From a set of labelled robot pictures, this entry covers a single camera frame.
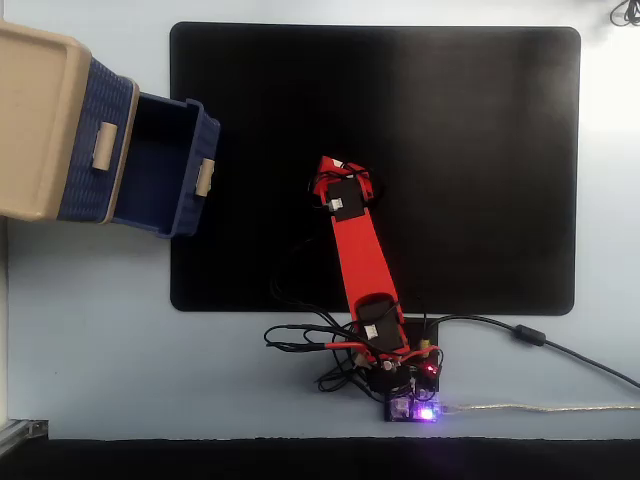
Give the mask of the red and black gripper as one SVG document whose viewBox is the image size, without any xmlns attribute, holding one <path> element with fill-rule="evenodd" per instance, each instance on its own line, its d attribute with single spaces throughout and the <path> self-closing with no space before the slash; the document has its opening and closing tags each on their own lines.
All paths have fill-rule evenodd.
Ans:
<svg viewBox="0 0 640 480">
<path fill-rule="evenodd" d="M 364 198 L 373 197 L 373 182 L 369 170 L 351 162 L 323 156 L 313 179 L 313 194 L 326 198 L 330 184 L 349 179 L 355 179 L 359 183 Z"/>
</svg>

